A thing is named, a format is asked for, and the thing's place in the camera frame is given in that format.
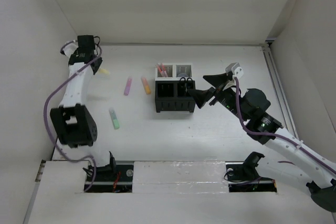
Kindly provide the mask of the black handled scissors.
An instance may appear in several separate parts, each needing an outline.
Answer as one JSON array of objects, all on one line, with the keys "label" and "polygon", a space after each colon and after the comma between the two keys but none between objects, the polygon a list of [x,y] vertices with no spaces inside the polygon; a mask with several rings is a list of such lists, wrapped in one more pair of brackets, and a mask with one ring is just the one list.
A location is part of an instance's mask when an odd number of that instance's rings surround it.
[{"label": "black handled scissors", "polygon": [[179,85],[181,88],[180,94],[184,97],[189,96],[188,90],[194,88],[193,79],[191,77],[181,77],[179,80]]}]

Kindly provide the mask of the yellow highlighter marker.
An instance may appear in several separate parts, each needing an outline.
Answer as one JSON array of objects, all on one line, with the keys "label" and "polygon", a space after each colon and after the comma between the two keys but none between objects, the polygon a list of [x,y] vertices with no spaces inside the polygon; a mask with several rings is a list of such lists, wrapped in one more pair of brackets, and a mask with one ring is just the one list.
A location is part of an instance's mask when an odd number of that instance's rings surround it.
[{"label": "yellow highlighter marker", "polygon": [[104,68],[100,68],[98,71],[102,74],[110,75],[110,72],[108,70],[104,69]]}]

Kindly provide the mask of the purple highlighter marker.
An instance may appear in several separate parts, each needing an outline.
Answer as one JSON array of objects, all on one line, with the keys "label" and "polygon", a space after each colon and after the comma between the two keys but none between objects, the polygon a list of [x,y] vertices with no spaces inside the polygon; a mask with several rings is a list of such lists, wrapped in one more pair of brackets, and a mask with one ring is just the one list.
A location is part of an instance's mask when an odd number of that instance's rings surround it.
[{"label": "purple highlighter marker", "polygon": [[131,89],[131,84],[132,84],[132,78],[128,77],[127,83],[125,85],[124,93],[123,93],[125,96],[129,95],[129,92],[130,92],[130,89]]}]

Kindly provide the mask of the orange highlighter marker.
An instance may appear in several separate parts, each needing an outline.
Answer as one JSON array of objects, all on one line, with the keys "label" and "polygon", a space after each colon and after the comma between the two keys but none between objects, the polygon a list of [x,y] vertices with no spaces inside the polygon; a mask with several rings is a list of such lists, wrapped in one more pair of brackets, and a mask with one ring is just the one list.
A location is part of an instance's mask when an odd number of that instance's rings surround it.
[{"label": "orange highlighter marker", "polygon": [[143,84],[143,87],[144,87],[144,90],[145,90],[145,93],[147,95],[151,94],[151,89],[150,89],[150,86],[148,84],[148,81],[145,77],[141,77],[141,81],[142,81],[142,84]]}]

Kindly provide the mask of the green highlighter marker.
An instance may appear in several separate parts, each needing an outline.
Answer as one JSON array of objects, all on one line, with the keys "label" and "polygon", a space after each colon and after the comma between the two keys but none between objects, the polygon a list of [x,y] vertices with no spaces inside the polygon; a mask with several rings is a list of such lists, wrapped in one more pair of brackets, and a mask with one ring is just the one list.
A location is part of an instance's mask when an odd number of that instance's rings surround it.
[{"label": "green highlighter marker", "polygon": [[116,112],[113,108],[109,109],[109,114],[112,120],[113,128],[118,130],[120,128],[119,120],[117,118]]}]

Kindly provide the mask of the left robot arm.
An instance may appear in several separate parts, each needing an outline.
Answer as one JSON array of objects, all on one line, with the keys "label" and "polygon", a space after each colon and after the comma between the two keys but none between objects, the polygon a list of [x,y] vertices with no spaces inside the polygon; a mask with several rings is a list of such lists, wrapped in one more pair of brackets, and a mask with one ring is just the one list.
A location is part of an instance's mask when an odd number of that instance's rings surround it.
[{"label": "left robot arm", "polygon": [[65,43],[60,50],[68,57],[69,77],[56,89],[65,88],[60,104],[50,110],[50,118],[56,132],[55,149],[65,155],[60,146],[69,148],[92,147],[98,138],[97,125],[86,107],[89,83],[102,64],[99,36],[79,35]]}]

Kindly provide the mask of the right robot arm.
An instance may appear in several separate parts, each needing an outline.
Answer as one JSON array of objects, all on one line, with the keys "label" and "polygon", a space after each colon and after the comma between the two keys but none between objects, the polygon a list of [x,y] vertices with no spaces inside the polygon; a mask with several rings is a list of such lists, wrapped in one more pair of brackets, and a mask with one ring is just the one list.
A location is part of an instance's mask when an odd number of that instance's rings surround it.
[{"label": "right robot arm", "polygon": [[261,178],[278,180],[304,192],[319,207],[335,212],[335,163],[319,155],[293,136],[266,111],[270,101],[259,89],[241,93],[237,76],[232,74],[203,77],[211,88],[188,89],[196,105],[220,103],[239,119],[243,130],[254,141],[279,153],[285,161],[273,162],[264,154],[252,152],[232,168],[225,178],[238,185]]}]

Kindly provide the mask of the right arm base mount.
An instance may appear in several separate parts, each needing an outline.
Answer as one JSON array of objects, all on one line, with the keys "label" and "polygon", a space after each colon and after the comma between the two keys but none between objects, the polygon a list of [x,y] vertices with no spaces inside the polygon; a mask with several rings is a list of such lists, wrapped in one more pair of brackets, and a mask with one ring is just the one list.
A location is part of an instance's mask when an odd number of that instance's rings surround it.
[{"label": "right arm base mount", "polygon": [[265,156],[252,152],[243,162],[226,163],[226,173],[223,180],[228,182],[230,193],[276,193],[275,181],[261,177],[256,171],[258,162]]}]

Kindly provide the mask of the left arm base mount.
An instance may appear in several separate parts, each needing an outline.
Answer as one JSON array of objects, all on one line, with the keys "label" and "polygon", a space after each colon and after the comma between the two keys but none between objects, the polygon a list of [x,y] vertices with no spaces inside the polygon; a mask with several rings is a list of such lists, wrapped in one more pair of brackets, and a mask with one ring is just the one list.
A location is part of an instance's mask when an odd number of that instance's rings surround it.
[{"label": "left arm base mount", "polygon": [[131,193],[133,186],[134,162],[117,162],[110,153],[109,162],[97,167],[93,178],[93,167],[83,168],[86,173],[86,193]]}]

